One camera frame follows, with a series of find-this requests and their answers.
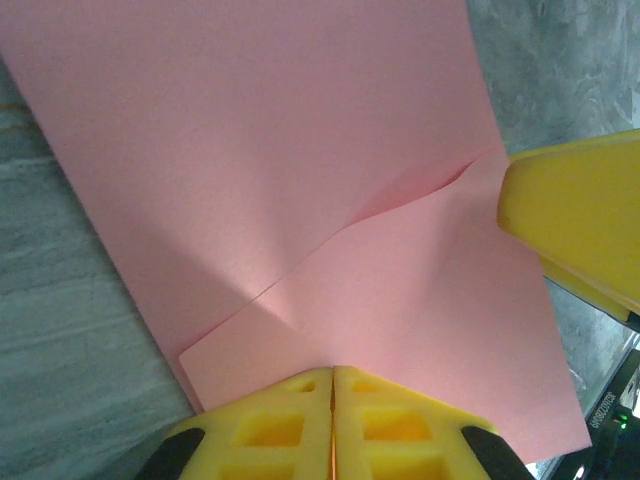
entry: gray marble surface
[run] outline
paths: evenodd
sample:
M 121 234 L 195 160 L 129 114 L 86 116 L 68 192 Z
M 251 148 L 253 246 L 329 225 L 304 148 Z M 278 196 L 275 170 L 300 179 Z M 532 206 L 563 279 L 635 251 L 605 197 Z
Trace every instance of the gray marble surface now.
M 468 3 L 509 151 L 632 128 L 640 2 Z M 550 291 L 586 410 L 630 335 Z M 0 65 L 0 477 L 129 478 L 189 414 Z

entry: black device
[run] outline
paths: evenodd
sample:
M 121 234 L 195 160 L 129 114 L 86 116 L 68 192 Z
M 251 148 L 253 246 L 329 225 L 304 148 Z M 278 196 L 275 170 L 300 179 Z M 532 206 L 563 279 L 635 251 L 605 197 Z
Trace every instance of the black device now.
M 592 447 L 566 455 L 550 480 L 640 480 L 640 351 L 632 350 L 587 417 Z

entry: paper sheet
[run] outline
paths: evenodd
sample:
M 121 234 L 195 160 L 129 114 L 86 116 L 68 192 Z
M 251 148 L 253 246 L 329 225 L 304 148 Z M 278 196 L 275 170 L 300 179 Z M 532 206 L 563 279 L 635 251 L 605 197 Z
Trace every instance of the paper sheet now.
M 351 363 L 587 443 L 463 1 L 24 0 L 0 49 L 194 404 Z

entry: table surface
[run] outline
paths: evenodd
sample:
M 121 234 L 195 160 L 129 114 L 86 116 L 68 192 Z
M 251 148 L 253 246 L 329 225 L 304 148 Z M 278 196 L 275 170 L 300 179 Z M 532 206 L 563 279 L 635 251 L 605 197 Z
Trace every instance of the table surface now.
M 468 3 L 510 152 L 632 128 L 639 2 Z M 635 337 L 549 290 L 586 411 Z M 0 392 L 6 479 L 131 477 L 191 413 L 1 64 Z

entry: pink paper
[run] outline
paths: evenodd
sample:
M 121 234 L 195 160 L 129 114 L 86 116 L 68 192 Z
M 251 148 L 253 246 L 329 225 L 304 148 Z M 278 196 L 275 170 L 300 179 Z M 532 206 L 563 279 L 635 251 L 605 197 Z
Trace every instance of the pink paper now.
M 586 444 L 462 0 L 22 0 L 0 49 L 194 404 L 351 363 Z

